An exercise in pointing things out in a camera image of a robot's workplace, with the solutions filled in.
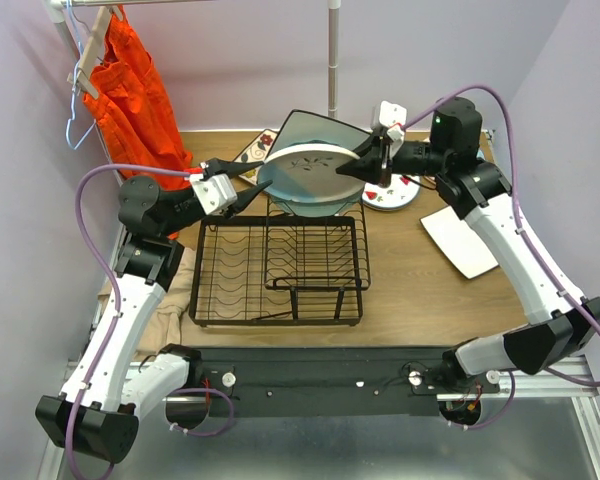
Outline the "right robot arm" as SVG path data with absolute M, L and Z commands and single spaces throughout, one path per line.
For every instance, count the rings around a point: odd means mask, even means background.
M 426 142 L 405 138 L 407 112 L 377 105 L 372 132 L 340 175 L 386 186 L 395 174 L 429 176 L 457 217 L 484 242 L 513 285 L 526 325 L 468 340 L 443 354 L 423 378 L 460 392 L 490 370 L 533 375 L 582 349 L 600 326 L 600 298 L 587 297 L 539 244 L 502 171 L 479 155 L 482 116 L 455 96 L 433 111 Z

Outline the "grey square plate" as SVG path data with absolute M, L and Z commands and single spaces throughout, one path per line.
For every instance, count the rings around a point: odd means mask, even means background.
M 449 206 L 420 219 L 443 255 L 466 278 L 474 279 L 498 266 L 486 244 Z

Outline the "flower square plate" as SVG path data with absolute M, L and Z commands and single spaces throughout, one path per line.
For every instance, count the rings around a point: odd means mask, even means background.
M 277 136 L 278 132 L 271 129 L 261 131 L 242 150 L 242 152 L 235 157 L 234 162 L 238 164 L 264 163 L 267 160 L 267 156 Z M 258 171 L 259 166 L 256 166 L 254 169 L 241 174 L 239 178 L 251 185 L 256 185 Z

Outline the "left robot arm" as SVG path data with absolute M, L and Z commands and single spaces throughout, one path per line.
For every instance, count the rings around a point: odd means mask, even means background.
M 114 466 L 129 453 L 141 419 L 173 392 L 212 396 L 199 352 L 169 345 L 133 380 L 126 375 L 145 328 L 172 285 L 184 248 L 172 234 L 214 214 L 230 218 L 263 191 L 236 191 L 234 178 L 258 163 L 211 159 L 185 171 L 132 166 L 119 191 L 120 223 L 127 235 L 114 265 L 93 255 L 111 293 L 91 340 L 55 396 L 43 396 L 35 416 L 49 439 L 65 450 Z

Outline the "watermelon round plate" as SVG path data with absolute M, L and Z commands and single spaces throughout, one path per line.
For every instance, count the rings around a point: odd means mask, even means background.
M 367 183 L 362 192 L 362 202 L 372 209 L 392 211 L 409 205 L 419 194 L 419 176 L 393 174 L 388 187 Z

